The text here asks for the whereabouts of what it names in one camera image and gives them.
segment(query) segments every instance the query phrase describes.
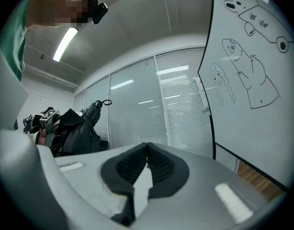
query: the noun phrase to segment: window blinds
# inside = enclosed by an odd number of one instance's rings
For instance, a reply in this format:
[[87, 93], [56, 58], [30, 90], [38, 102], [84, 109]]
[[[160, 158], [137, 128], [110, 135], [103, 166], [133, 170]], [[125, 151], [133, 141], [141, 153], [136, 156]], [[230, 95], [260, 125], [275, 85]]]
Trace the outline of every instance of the window blinds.
[[82, 91], [80, 94], [75, 96], [73, 108], [75, 112], [79, 112], [81, 111], [81, 109], [84, 108], [85, 92], [86, 90]]
[[110, 76], [109, 136], [112, 149], [137, 143], [167, 144], [164, 110], [154, 58]]
[[[109, 77], [105, 77], [87, 88], [84, 109], [89, 107], [93, 102], [99, 100], [104, 101], [108, 99]], [[108, 127], [107, 127], [107, 113], [108, 107], [103, 105], [101, 115], [94, 130], [101, 137], [101, 140], [108, 141]]]
[[173, 147], [212, 157], [210, 112], [203, 110], [197, 77], [204, 48], [156, 56]]

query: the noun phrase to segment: ceiling beam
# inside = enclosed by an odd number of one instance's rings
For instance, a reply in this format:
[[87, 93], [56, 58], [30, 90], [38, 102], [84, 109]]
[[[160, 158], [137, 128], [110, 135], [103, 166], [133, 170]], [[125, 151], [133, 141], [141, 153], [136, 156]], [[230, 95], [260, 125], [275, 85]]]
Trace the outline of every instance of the ceiling beam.
[[64, 86], [70, 87], [72, 89], [77, 89], [79, 87], [75, 83], [69, 82], [69, 81], [67, 81], [65, 79], [59, 78], [59, 77], [57, 77], [55, 75], [52, 75], [52, 74], [50, 74], [48, 72], [45, 72], [43, 70], [40, 70], [38, 68], [32, 67], [30, 65], [25, 65], [24, 71], [30, 72], [30, 73], [32, 73], [34, 75], [37, 75], [37, 76], [42, 77], [42, 78], [47, 79], [47, 80], [57, 82], [57, 83], [62, 84]]

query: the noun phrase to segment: person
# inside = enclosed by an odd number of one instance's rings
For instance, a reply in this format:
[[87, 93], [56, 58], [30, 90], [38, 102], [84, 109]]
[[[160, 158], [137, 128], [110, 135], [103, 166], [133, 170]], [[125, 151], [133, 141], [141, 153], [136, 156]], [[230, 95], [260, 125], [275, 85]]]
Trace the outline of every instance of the person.
[[21, 81], [25, 33], [33, 25], [58, 27], [81, 25], [93, 17], [98, 0], [22, 0], [0, 32], [0, 52], [6, 64]]

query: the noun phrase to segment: ceiling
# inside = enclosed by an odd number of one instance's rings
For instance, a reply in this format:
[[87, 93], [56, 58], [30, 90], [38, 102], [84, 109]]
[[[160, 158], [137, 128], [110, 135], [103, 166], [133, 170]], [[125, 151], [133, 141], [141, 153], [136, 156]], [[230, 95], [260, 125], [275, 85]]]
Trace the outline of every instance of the ceiling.
[[207, 33], [212, 0], [99, 0], [109, 12], [98, 25], [88, 24], [67, 47], [60, 62], [55, 51], [69, 25], [34, 26], [26, 33], [24, 61], [74, 84], [109, 58], [148, 40], [173, 34]]

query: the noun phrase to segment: whiteboard drawing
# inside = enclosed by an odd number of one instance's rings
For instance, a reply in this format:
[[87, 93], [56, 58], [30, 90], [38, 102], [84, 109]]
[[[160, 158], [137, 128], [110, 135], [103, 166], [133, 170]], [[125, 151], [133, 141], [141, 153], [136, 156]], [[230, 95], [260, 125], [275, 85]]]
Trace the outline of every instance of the whiteboard drawing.
[[269, 2], [269, 0], [226, 0], [224, 5], [246, 22], [244, 27], [248, 36], [252, 36], [257, 31], [269, 43], [277, 44], [281, 53], [286, 53], [289, 43], [294, 43], [294, 35], [272, 13], [260, 6], [260, 1]]
[[224, 83], [229, 96], [230, 96], [230, 100], [235, 103], [235, 96], [234, 96], [234, 92], [232, 91], [231, 86], [229, 85], [229, 79], [227, 77], [227, 75], [225, 74], [224, 70], [216, 63], [213, 63], [211, 68], [210, 68], [210, 74], [211, 74], [211, 79], [213, 81], [213, 86], [216, 87], [216, 95], [217, 98], [219, 99], [219, 102], [221, 105], [224, 105], [224, 100], [222, 99], [220, 90], [219, 90], [219, 86], [222, 85], [222, 83]]
[[276, 87], [267, 77], [264, 66], [256, 55], [248, 56], [243, 48], [232, 39], [223, 39], [222, 44], [247, 90], [251, 109], [268, 106], [278, 97], [280, 98]]

